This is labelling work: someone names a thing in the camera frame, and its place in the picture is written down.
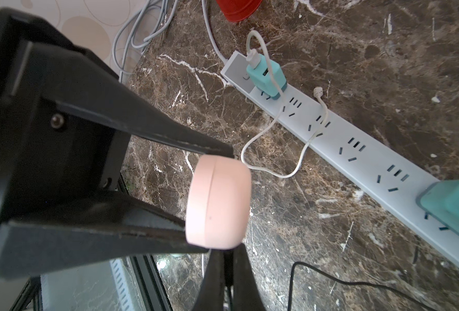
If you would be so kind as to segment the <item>pink earbud case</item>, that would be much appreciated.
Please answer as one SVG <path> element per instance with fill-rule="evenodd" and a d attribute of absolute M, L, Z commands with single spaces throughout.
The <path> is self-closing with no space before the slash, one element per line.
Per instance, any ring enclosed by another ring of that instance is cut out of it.
<path fill-rule="evenodd" d="M 187 242 L 212 250 L 237 247 L 246 236 L 250 203 L 250 169 L 237 159 L 203 155 L 189 189 Z"/>

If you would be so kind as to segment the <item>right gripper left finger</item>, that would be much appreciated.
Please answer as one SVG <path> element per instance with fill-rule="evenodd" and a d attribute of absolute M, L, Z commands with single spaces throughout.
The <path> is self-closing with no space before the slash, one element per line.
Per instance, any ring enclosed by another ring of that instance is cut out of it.
<path fill-rule="evenodd" d="M 217 310 L 224 309 L 225 295 L 225 272 L 224 252 L 213 250 L 207 264 L 202 286 L 193 307 L 196 310 Z"/>

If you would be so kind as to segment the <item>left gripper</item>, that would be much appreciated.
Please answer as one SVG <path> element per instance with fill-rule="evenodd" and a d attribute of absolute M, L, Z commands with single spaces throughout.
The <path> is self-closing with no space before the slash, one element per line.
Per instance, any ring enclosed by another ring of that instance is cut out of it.
<path fill-rule="evenodd" d="M 109 189 L 127 133 L 234 157 L 232 146 L 169 118 L 44 19 L 0 9 L 0 226 Z"/>

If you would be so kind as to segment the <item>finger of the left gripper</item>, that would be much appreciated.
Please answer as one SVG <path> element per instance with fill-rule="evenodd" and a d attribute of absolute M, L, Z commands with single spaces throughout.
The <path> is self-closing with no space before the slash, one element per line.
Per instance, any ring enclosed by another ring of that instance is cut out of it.
<path fill-rule="evenodd" d="M 0 279 L 132 255 L 205 252 L 187 242 L 184 220 L 119 191 L 101 191 L 1 224 Z"/>

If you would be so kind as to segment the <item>teal charger with black cable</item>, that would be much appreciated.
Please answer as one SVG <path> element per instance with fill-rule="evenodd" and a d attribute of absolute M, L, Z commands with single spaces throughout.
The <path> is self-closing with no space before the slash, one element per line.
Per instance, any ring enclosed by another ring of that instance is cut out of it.
<path fill-rule="evenodd" d="M 417 197 L 417 205 L 459 235 L 459 180 L 430 185 Z"/>

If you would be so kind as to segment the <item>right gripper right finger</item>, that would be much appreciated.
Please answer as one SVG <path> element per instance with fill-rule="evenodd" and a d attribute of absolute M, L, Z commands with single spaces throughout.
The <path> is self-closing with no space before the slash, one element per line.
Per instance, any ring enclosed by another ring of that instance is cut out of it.
<path fill-rule="evenodd" d="M 265 311 L 244 244 L 232 250 L 231 279 L 233 310 Z"/>

